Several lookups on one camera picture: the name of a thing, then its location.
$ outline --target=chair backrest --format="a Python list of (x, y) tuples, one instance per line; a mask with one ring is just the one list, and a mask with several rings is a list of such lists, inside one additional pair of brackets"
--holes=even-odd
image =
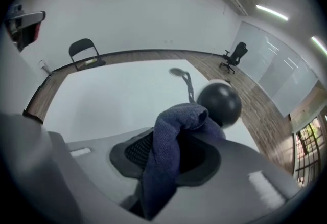
[(234, 50), (233, 54), (229, 58), (229, 63), (231, 65), (238, 65), (240, 63), (240, 59), (248, 52), (246, 48), (246, 44), (244, 42), (240, 42), (236, 49)]
[(78, 40), (78, 41), (74, 42), (73, 44), (71, 44), (71, 46), (69, 47), (69, 55), (71, 57), (73, 57), (77, 53), (79, 53), (83, 50), (92, 48), (92, 47), (96, 50), (97, 56), (99, 57), (99, 53), (96, 49), (96, 46), (94, 46), (92, 40), (90, 40), (88, 38)]

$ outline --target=window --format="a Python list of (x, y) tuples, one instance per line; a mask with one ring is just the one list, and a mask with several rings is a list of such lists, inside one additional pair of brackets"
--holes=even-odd
[(320, 151), (324, 145), (319, 120), (315, 118), (296, 134), (298, 169), (297, 182), (301, 187), (315, 180), (321, 171)]

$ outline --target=white wall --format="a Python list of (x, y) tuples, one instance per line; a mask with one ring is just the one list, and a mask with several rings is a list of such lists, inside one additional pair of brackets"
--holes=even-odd
[[(40, 77), (71, 63), (69, 46), (89, 38), (100, 54), (180, 49), (216, 54), (230, 49), (240, 20), (223, 0), (25, 0), (44, 10), (39, 38), (21, 53)], [(76, 59), (90, 56), (80, 53)]]
[(22, 114), (40, 81), (19, 55), (4, 27), (0, 28), (0, 111)]
[(288, 45), (292, 50), (294, 50), (298, 55), (300, 55), (301, 58), (304, 59), (304, 61), (317, 75), (322, 85), (327, 89), (327, 66), (325, 65), (326, 59), (317, 58), (310, 48), (305, 47), (304, 45), (296, 41), (294, 38), (287, 35), (282, 30), (273, 27), (273, 25), (270, 25), (267, 22), (261, 21), (258, 18), (250, 16), (240, 17), (240, 19), (241, 21), (247, 22), (269, 32), (270, 34), (284, 42), (286, 45)]

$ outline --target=black mesh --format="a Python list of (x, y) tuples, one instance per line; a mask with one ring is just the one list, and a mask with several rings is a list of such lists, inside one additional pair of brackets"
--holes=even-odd
[(144, 170), (147, 165), (152, 142), (153, 132), (129, 145), (124, 152), (126, 158)]

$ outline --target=fluorescent light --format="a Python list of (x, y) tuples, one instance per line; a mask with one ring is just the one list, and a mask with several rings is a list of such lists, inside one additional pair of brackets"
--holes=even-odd
[(290, 62), (292, 62), (294, 64), (294, 66), (296, 66), (298, 68), (298, 66), (292, 61), (292, 59), (288, 58), (290, 60)]
[(262, 9), (262, 10), (264, 10), (264, 11), (267, 11), (267, 12), (271, 13), (271, 14), (274, 14), (274, 15), (276, 15), (277, 17), (280, 17), (280, 18), (282, 18), (282, 19), (284, 19), (284, 20), (288, 20), (287, 17), (285, 17), (284, 15), (281, 15), (280, 13), (278, 13), (278, 12), (276, 12), (276, 11), (273, 11), (273, 10), (271, 10), (271, 9), (267, 9), (267, 8), (265, 8), (265, 7), (263, 7), (263, 6), (260, 6), (260, 5), (257, 5), (256, 7), (257, 7), (258, 9)]
[(271, 50), (273, 53), (275, 53), (276, 55), (277, 55), (277, 53), (276, 52), (274, 52), (271, 48), (268, 48), (269, 50)]
[(271, 44), (271, 43), (269, 43), (269, 42), (267, 42), (269, 45), (271, 45), (271, 46), (273, 46), (275, 49), (277, 49), (278, 51), (279, 51), (279, 49), (278, 48), (276, 48), (273, 44)]
[(325, 53), (327, 54), (327, 50), (323, 47), (323, 45), (315, 38), (315, 37), (312, 37), (311, 38), (314, 42), (316, 42), (316, 44), (322, 49), (325, 51)]
[(290, 66), (291, 69), (294, 69), (291, 65), (288, 64), (288, 62), (287, 62), (286, 60), (284, 60), (284, 62), (285, 62), (288, 66)]

